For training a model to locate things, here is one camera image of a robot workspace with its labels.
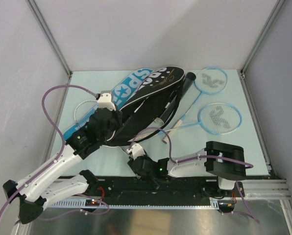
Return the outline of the black shuttlecock tube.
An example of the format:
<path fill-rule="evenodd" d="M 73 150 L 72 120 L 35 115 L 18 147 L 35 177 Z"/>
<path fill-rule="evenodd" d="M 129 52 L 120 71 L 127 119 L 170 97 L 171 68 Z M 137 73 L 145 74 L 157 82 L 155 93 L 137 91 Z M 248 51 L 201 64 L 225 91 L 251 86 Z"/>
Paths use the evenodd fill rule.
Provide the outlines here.
<path fill-rule="evenodd" d="M 193 84 L 195 79 L 196 79 L 196 75 L 193 72 L 186 73 L 181 97 L 188 91 L 188 89 Z M 166 108 L 165 108 L 164 112 L 161 114 L 161 116 L 157 117 L 154 120 L 155 123 L 162 126 L 167 122 L 168 118 L 170 117 L 170 115 L 173 112 L 175 100 L 176 100 L 176 98 L 174 98 L 169 104 L 166 105 Z"/>

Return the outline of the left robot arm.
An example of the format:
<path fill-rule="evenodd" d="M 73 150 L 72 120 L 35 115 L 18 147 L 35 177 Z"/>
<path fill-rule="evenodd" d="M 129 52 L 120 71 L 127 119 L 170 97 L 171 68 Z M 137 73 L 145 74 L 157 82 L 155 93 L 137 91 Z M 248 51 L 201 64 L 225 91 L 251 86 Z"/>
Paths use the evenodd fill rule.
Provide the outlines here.
<path fill-rule="evenodd" d="M 19 221 L 27 224 L 38 218 L 48 203 L 46 188 L 67 169 L 106 144 L 121 124 L 117 107 L 97 108 L 83 127 L 63 141 L 59 153 L 26 178 L 6 181 L 2 187 L 9 202 L 15 198 L 20 200 Z"/>

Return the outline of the white racket black grip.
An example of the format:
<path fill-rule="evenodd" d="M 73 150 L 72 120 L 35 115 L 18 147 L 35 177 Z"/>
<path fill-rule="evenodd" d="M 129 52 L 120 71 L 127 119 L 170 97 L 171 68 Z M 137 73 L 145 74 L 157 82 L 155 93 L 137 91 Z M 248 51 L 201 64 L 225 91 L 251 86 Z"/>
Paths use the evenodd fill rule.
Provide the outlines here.
<path fill-rule="evenodd" d="M 74 110 L 73 117 L 77 126 L 80 126 L 81 120 L 96 106 L 95 100 L 85 100 L 78 104 Z"/>

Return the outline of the black racket cover bag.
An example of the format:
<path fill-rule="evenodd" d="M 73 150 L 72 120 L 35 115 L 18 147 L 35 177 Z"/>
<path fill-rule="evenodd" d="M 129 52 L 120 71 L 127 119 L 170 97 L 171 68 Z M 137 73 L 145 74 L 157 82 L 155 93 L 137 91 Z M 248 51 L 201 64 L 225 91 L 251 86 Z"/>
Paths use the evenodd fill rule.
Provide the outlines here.
<path fill-rule="evenodd" d="M 106 145 L 129 145 L 140 131 L 160 117 L 174 101 L 169 112 L 169 117 L 173 118 L 183 94 L 184 83 L 183 68 L 166 66 L 151 72 L 120 108 L 123 126 Z"/>

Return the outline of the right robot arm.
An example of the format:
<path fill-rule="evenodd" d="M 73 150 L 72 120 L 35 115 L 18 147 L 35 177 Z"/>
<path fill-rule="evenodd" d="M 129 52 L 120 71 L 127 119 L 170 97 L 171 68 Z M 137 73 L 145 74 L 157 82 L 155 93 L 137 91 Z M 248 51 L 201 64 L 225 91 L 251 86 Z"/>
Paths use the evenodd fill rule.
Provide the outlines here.
<path fill-rule="evenodd" d="M 206 142 L 206 147 L 179 158 L 168 157 L 152 160 L 142 146 L 134 143 L 126 149 L 128 165 L 135 175 L 143 179 L 169 180 L 199 176 L 201 170 L 217 176 L 216 192 L 227 196 L 233 191 L 236 181 L 246 179 L 246 170 L 253 165 L 244 160 L 240 146 L 216 141 Z"/>

